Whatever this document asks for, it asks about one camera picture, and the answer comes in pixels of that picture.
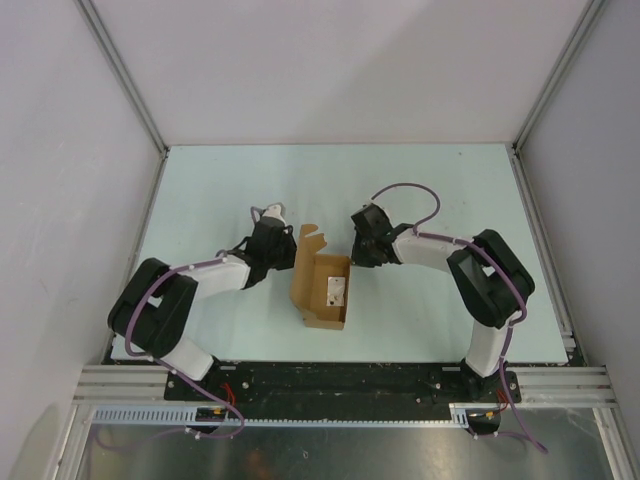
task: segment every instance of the open cardboard box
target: open cardboard box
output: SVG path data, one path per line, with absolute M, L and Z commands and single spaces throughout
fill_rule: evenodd
M 317 225 L 300 227 L 298 251 L 289 296 L 302 313 L 304 324 L 311 328 L 342 330 L 347 317 L 349 274 L 351 259 L 344 255 L 318 253 L 327 246 L 324 234 L 317 233 Z M 342 306 L 327 305 L 329 277 L 344 277 L 345 291 Z

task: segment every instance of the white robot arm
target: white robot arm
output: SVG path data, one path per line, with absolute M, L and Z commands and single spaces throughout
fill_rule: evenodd
M 201 380 L 215 358 L 183 334 L 191 304 L 218 293 L 251 288 L 272 268 L 292 268 L 296 255 L 292 232 L 284 220 L 284 206 L 278 203 L 261 212 L 250 237 L 224 256 L 205 262 L 208 266 L 172 270 L 156 258 L 146 259 L 112 308 L 109 327 L 152 357 Z M 168 272 L 175 273 L 159 282 Z M 153 285 L 156 290 L 149 294 Z M 136 315 L 145 296 L 157 300 L 148 298 Z
M 509 322 L 519 314 L 517 299 L 497 272 L 486 272 L 486 259 L 464 244 L 482 248 L 507 274 L 526 302 L 535 289 L 529 273 L 502 237 L 485 230 L 466 242 L 443 241 L 439 235 L 419 235 L 411 224 L 391 225 L 386 212 L 371 202 L 351 216 L 356 229 L 351 259 L 361 267 L 386 263 L 417 264 L 453 275 L 469 313 L 475 319 L 471 345 L 461 363 L 465 383 L 479 396 L 484 385 L 497 381 L 497 370 Z

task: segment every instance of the black mounting base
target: black mounting base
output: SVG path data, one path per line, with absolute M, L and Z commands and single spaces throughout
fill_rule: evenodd
M 507 371 L 516 403 L 516 374 Z M 199 382 L 227 399 L 228 383 L 246 418 L 272 420 L 450 420 L 449 403 L 497 403 L 495 389 L 477 400 L 467 393 L 460 368 L 443 363 L 220 362 Z M 170 401 L 207 401 L 169 374 Z

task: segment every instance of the white table surface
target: white table surface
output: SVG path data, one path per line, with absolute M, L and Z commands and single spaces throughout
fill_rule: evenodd
M 504 145 L 298 145 L 174 147 L 167 160 L 140 259 L 172 265 L 212 258 L 249 235 L 251 205 L 283 202 L 297 237 L 315 223 L 326 253 L 350 255 L 350 216 L 378 189 L 419 182 L 442 199 L 425 230 L 501 233 L 536 282 L 512 362 L 567 361 L 558 323 Z M 380 198 L 394 224 L 427 215 L 417 189 Z M 186 333 L 221 359 L 455 362 L 469 347 L 472 318 L 453 278 L 420 266 L 354 267 L 343 331 L 306 328 L 289 300 L 293 270 L 255 287 L 194 303 Z M 126 358 L 116 338 L 114 359 Z

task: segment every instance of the metal sheet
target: metal sheet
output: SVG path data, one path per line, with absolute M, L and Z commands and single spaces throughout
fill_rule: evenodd
M 523 412 L 549 455 L 513 439 L 474 441 L 451 429 L 248 428 L 233 440 L 183 434 L 127 454 L 90 447 L 78 480 L 164 479 L 612 479 L 591 410 Z M 508 416 L 504 429 L 515 428 Z M 103 427 L 109 444 L 140 441 L 166 427 Z

